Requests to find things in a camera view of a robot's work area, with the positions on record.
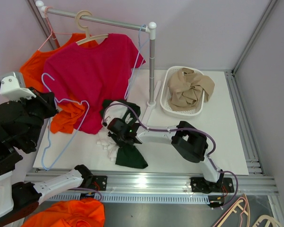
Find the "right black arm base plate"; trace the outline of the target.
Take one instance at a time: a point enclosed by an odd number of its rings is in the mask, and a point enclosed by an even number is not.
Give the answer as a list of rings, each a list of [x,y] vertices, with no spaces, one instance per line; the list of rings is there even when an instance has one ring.
[[[222,193],[223,189],[228,193],[234,193],[234,183],[231,178],[222,178],[219,179],[218,182],[213,183],[205,180],[202,177],[191,177],[190,178],[190,186],[192,192],[200,192],[200,193]]]

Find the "green and white t shirt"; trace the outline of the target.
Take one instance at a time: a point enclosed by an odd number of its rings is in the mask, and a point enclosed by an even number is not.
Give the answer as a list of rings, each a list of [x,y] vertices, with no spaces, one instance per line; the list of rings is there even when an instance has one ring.
[[[110,123],[114,118],[120,118],[127,124],[133,125],[136,122],[136,118],[128,107],[131,107],[138,116],[141,115],[141,109],[135,103],[125,100],[113,101],[106,99],[102,103],[100,116],[106,119],[106,123]],[[107,153],[108,159],[118,166],[135,169],[145,169],[148,167],[147,161],[135,145],[119,141],[116,135],[110,133],[105,127],[98,132],[97,145],[101,146]]]

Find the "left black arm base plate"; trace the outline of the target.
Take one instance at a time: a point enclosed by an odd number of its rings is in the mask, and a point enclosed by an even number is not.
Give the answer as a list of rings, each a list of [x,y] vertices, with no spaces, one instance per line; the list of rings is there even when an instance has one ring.
[[[85,175],[80,186],[71,188],[71,190],[93,189],[96,191],[106,191],[107,176],[106,175]]]

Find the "beige t shirt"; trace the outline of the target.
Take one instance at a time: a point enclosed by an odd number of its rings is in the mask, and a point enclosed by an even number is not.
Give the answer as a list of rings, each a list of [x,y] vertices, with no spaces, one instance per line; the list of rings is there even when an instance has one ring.
[[[169,106],[173,111],[193,110],[202,100],[209,101],[214,88],[215,83],[209,76],[189,68],[181,68],[169,79]]]

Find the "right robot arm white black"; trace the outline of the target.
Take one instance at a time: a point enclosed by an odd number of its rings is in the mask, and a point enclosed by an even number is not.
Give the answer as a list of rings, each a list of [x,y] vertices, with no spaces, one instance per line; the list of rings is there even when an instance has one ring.
[[[224,173],[210,158],[216,149],[214,139],[188,122],[180,121],[176,126],[152,128],[140,122],[130,125],[120,118],[114,118],[106,127],[117,141],[125,144],[171,145],[183,159],[200,165],[203,182],[210,191],[222,188]]]

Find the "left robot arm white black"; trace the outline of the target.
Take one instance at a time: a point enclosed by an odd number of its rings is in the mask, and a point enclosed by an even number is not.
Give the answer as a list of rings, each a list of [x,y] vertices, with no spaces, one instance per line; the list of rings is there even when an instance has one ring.
[[[54,93],[41,93],[30,87],[18,101],[0,104],[0,227],[31,214],[45,200],[72,188],[92,186],[93,174],[85,165],[77,165],[64,175],[45,182],[12,183],[16,163],[36,151],[45,119],[57,114]]]

